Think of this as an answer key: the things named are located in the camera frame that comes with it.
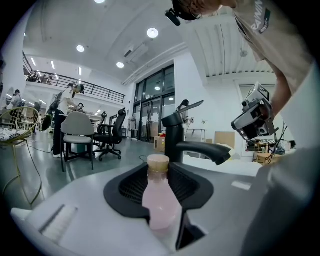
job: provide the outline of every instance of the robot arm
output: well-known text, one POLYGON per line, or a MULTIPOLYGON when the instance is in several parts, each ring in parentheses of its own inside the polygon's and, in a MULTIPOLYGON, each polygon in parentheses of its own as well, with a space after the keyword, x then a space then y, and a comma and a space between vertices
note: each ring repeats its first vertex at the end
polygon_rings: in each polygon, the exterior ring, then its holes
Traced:
POLYGON ((277 131, 273 124, 274 115, 269 100, 269 92, 259 82, 256 82, 242 102, 243 113, 231 123, 232 128, 244 140, 249 141, 258 136, 270 136, 277 131), (262 114, 261 108, 265 109, 267 115, 262 114))

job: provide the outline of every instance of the balcony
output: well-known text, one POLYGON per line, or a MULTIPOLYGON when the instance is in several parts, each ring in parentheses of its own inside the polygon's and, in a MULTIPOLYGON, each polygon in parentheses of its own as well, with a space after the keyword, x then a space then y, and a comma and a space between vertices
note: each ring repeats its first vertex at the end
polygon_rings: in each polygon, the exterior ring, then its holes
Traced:
POLYGON ((93 83, 89 83, 86 81, 78 80, 75 78, 67 77, 64 75, 42 72, 42 71, 35 71, 32 70, 28 78, 26 79, 27 82, 33 83, 40 83, 44 85, 50 85, 54 87, 60 87, 66 89, 68 84, 75 84, 75 85, 84 85, 84 93, 97 96, 109 101, 113 101, 116 103, 123 103, 125 99, 125 95, 114 90, 110 90, 93 83))

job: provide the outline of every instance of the cushion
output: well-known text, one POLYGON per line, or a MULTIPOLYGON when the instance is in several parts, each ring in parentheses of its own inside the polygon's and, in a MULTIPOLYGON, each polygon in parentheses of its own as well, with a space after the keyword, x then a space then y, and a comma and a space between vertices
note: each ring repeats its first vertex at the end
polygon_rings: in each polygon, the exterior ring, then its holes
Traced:
POLYGON ((64 142, 73 143, 73 144, 89 144, 92 139, 86 136, 76 136, 76 135, 66 135, 63 138, 64 142))
POLYGON ((19 137, 28 132, 27 130, 12 130, 9 128, 0 128, 0 142, 6 142, 19 137))

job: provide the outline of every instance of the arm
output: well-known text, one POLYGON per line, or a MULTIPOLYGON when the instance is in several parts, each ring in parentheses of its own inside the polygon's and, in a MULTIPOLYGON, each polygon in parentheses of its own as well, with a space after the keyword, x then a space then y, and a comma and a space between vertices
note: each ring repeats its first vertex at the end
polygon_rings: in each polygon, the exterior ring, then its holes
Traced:
POLYGON ((274 117, 283 109, 283 107, 288 103, 292 94, 288 85, 288 81, 285 75, 270 61, 266 59, 266 62, 273 69, 274 74, 276 75, 276 86, 275 92, 271 99, 272 111, 274 117))

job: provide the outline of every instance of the black faucet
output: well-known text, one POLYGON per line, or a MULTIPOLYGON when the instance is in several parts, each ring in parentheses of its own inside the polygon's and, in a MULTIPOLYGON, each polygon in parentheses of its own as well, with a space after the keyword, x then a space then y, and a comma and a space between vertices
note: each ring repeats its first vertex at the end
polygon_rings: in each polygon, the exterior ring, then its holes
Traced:
POLYGON ((200 106, 203 102, 202 100, 189 105, 162 119, 162 124, 166 127, 165 155, 170 158, 171 162, 182 163, 184 151, 204 154, 216 163, 217 166, 223 164, 231 157, 229 154, 230 148, 228 147, 203 142, 184 141, 184 122, 180 114, 200 106))

